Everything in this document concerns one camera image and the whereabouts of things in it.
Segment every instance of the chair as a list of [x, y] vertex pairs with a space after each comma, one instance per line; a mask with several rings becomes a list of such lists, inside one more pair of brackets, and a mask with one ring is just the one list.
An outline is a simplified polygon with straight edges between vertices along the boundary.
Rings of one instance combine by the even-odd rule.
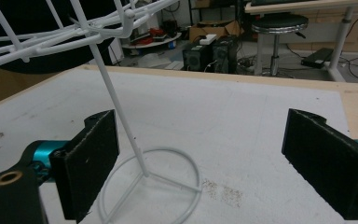
[[274, 35], [274, 50], [271, 56], [271, 66], [269, 74], [276, 77], [278, 75], [279, 55], [278, 46], [280, 35], [296, 33], [305, 38], [299, 31], [308, 26], [308, 18], [294, 14], [272, 14], [260, 20], [254, 21], [252, 30], [262, 35]]

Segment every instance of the desk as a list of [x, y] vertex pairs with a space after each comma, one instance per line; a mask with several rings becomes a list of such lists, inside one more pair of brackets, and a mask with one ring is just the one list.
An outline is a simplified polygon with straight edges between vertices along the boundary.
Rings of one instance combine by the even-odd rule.
[[[0, 171], [14, 164], [21, 151], [32, 141], [70, 139], [83, 126], [83, 118], [112, 107], [95, 69], [95, 66], [87, 65], [57, 75], [0, 103]], [[111, 76], [116, 83], [118, 98], [122, 100], [130, 126], [141, 143], [140, 147], [168, 145], [191, 149], [188, 153], [201, 164], [203, 178], [211, 185], [205, 186], [200, 204], [190, 216], [189, 223], [211, 223], [211, 218], [227, 223], [315, 223], [318, 220], [322, 221], [318, 223], [343, 223], [316, 192], [312, 192], [310, 186], [298, 178], [296, 171], [283, 158], [280, 146], [274, 148], [274, 157], [271, 158], [272, 162], [277, 159], [280, 165], [277, 163], [275, 165], [278, 166], [270, 166], [266, 170], [253, 169], [260, 162], [269, 166], [271, 155], [266, 155], [263, 150], [269, 150], [269, 142], [281, 144], [285, 123], [282, 112], [286, 113], [259, 111], [258, 105], [280, 106], [281, 102], [274, 99], [282, 99], [285, 105], [297, 106], [300, 101], [298, 106], [313, 112], [325, 112], [328, 122], [334, 127], [345, 133], [348, 133], [349, 127], [351, 136], [358, 138], [358, 84], [181, 71], [168, 73], [152, 69], [110, 67], [108, 70], [116, 72]], [[151, 88], [140, 95], [143, 86]], [[264, 91], [275, 93], [276, 96], [266, 98]], [[293, 91], [301, 92], [301, 95], [289, 93]], [[318, 106], [322, 102], [331, 103], [327, 109], [334, 108], [331, 107], [334, 105], [338, 110]], [[181, 116], [164, 116], [167, 112]], [[254, 119], [251, 117], [253, 114], [263, 114], [265, 117]], [[338, 119], [345, 117], [348, 126]], [[279, 121], [279, 128], [273, 127], [275, 121]], [[253, 130], [253, 124], [255, 127], [268, 127], [261, 132], [261, 136], [268, 140], [246, 135], [247, 131]], [[117, 128], [121, 153], [124, 155], [129, 151], [129, 143], [120, 125]], [[214, 163], [213, 155], [196, 150], [201, 147], [218, 153], [221, 161]], [[238, 154], [229, 153], [232, 149], [238, 150]], [[245, 166], [246, 172], [233, 175], [240, 171], [239, 164]], [[273, 172], [274, 178], [264, 179], [266, 175], [271, 176], [270, 172]], [[290, 188], [287, 181], [298, 184]], [[240, 191], [249, 187], [251, 190]], [[290, 200], [282, 200], [282, 197], [299, 192]], [[50, 222], [67, 223], [61, 220], [61, 208], [51, 185], [42, 185], [41, 193]], [[97, 223], [96, 214], [93, 208], [84, 223]], [[313, 219], [303, 220], [303, 216]]]
[[[299, 10], [314, 10], [330, 7], [346, 7], [345, 16], [340, 24], [340, 27], [337, 32], [336, 46], [334, 48], [333, 56], [331, 62], [326, 64], [329, 74], [335, 81], [345, 82], [345, 79], [337, 70], [339, 56], [341, 55], [342, 48], [344, 46], [346, 34], [349, 31], [351, 25], [351, 17], [353, 14], [353, 8], [358, 6], [358, 0], [317, 0], [309, 2], [299, 2], [299, 3], [287, 3], [287, 4], [278, 4], [278, 5], [269, 5], [269, 6], [259, 6], [252, 7], [251, 3], [248, 3], [245, 7], [245, 12], [250, 14], [269, 14], [269, 13], [279, 13], [279, 12], [289, 12], [289, 11], [299, 11]], [[257, 64], [255, 68], [255, 74], [261, 74], [261, 55], [262, 55], [262, 43], [263, 37], [259, 36], [258, 45], [257, 45]]]

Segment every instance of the white wire rack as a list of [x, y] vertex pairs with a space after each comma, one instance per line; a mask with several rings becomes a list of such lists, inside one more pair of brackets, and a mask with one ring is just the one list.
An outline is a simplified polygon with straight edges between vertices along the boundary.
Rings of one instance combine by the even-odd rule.
[[[159, 0], [143, 7], [136, 7], [135, 4], [137, 3], [137, 0], [130, 0], [130, 2], [125, 6], [121, 4], [120, 0], [114, 0], [117, 9], [116, 11], [100, 18], [88, 19], [86, 18], [85, 12], [79, 0], [70, 0], [77, 20], [70, 18], [70, 21], [73, 24], [63, 26], [62, 21], [58, 16], [58, 13], [53, 3], [51, 2], [51, 0], [46, 0], [48, 8], [51, 12], [51, 16], [56, 21], [59, 29], [24, 35], [16, 35], [15, 31], [10, 26], [9, 21], [7, 21], [5, 15], [0, 9], [0, 24], [4, 29], [5, 33], [7, 34], [6, 36], [0, 36], [0, 42], [11, 42], [11, 44], [9, 45], [0, 47], [0, 65], [10, 63], [18, 59], [22, 59], [24, 61], [24, 66], [26, 66], [26, 63], [30, 62], [30, 60], [32, 60], [32, 58], [34, 57], [43, 57], [45, 55], [55, 54], [85, 46], [89, 46], [89, 48], [91, 49], [92, 55], [96, 63], [98, 64], [98, 67], [102, 74], [103, 81], [115, 105], [117, 114], [130, 140], [132, 149], [135, 154], [133, 158], [137, 159], [142, 169], [141, 175], [136, 177], [131, 187], [126, 192], [124, 192], [123, 196], [117, 202], [114, 209], [109, 213], [109, 215], [106, 214], [106, 211], [102, 212], [103, 223], [111, 222], [112, 217], [114, 215], [117, 215], [118, 209], [126, 201], [127, 197], [131, 194], [132, 190], [139, 183], [140, 179], [143, 177], [148, 178], [151, 175], [164, 181], [168, 181], [171, 184], [178, 185], [180, 187], [195, 192], [194, 199], [191, 205], [188, 207], [187, 210], [183, 212], [181, 216], [179, 216], [179, 218], [174, 221], [174, 223], [181, 223], [185, 221], [187, 217], [192, 213], [200, 199], [200, 172], [197, 164], [185, 152], [177, 149], [166, 149], [168, 151], [181, 155], [183, 158], [188, 160], [190, 164], [192, 164], [192, 168], [197, 178], [196, 186], [191, 186], [185, 183], [185, 181], [175, 180], [170, 176], [161, 175], [157, 172], [150, 171], [146, 167], [144, 153], [137, 146], [137, 143], [135, 141], [136, 138], [131, 132], [130, 125], [125, 118], [112, 81], [108, 76], [107, 70], [103, 64], [101, 53], [97, 47], [97, 44], [111, 37], [129, 37], [133, 29], [139, 27], [141, 24], [146, 22], [154, 13], [162, 10], [165, 7], [168, 7], [176, 1], [177, 0]], [[106, 28], [111, 25], [117, 25], [118, 28]], [[117, 165], [117, 168], [120, 168], [122, 164], [126, 163], [127, 161], [128, 160], [124, 160], [121, 164]]]

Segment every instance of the circular wire base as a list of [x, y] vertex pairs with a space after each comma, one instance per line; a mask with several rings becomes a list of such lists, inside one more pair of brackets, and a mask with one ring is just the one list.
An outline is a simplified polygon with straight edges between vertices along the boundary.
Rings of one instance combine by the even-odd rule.
[[[170, 153], [170, 155], [166, 154], [168, 156], [164, 156], [163, 152]], [[142, 223], [146, 223], [147, 220], [151, 217], [174, 217], [175, 220], [173, 220], [171, 223], [183, 223], [194, 211], [200, 200], [202, 184], [198, 165], [184, 151], [175, 148], [156, 148], [145, 150], [144, 155], [146, 161], [150, 159], [150, 157], [146, 157], [149, 154], [150, 157], [153, 157], [153, 155], [157, 155], [157, 158], [154, 159], [155, 162], [151, 161], [148, 162], [148, 164], [150, 163], [151, 166], [153, 164], [156, 166], [155, 163], [158, 163], [157, 167], [153, 167], [154, 169], [148, 169], [150, 173], [149, 177], [145, 177], [143, 175], [142, 170], [139, 168], [139, 164], [136, 162], [136, 160], [134, 160], [136, 158], [135, 155], [128, 157], [120, 164], [117, 164], [110, 176], [108, 176], [108, 178], [106, 179], [106, 183], [103, 186], [101, 194], [98, 198], [99, 213], [103, 223], [113, 223], [113, 220], [115, 220], [115, 223], [119, 222], [121, 215], [123, 215], [123, 217], [126, 215], [130, 217], [145, 216], [145, 218], [141, 219]], [[136, 172], [133, 172], [134, 164], [136, 166]], [[173, 177], [172, 173], [155, 173], [155, 170], [165, 173], [167, 173], [169, 170], [174, 170], [174, 175], [181, 176], [182, 178], [180, 178], [181, 180], [179, 180], [179, 178]], [[123, 176], [120, 176], [121, 174], [118, 174], [118, 171], [125, 174]], [[184, 176], [189, 177], [189, 172], [194, 173], [195, 179], [193, 178], [192, 181], [195, 181], [195, 183], [186, 183], [189, 181], [183, 180]], [[127, 183], [130, 183], [128, 180], [132, 180], [132, 182], [130, 184], [127, 184], [127, 186], [121, 187], [122, 189], [126, 189], [121, 196], [119, 196], [117, 192], [109, 193], [109, 196], [106, 194], [106, 192], [109, 190], [108, 188], [112, 190], [110, 186], [113, 183], [112, 179], [114, 178], [114, 176], [119, 176], [116, 177], [117, 182], [127, 181]], [[114, 204], [112, 204], [110, 199], [108, 199], [108, 197], [112, 197], [111, 194], [116, 194], [116, 198], [112, 200], [113, 202], [115, 202]], [[153, 204], [157, 203], [158, 200], [162, 200], [158, 206]], [[107, 202], [110, 202], [110, 207], [113, 207], [109, 214], [107, 214], [106, 212]], [[178, 210], [183, 211], [181, 215], [180, 213], [179, 215], [175, 215], [178, 213]]]

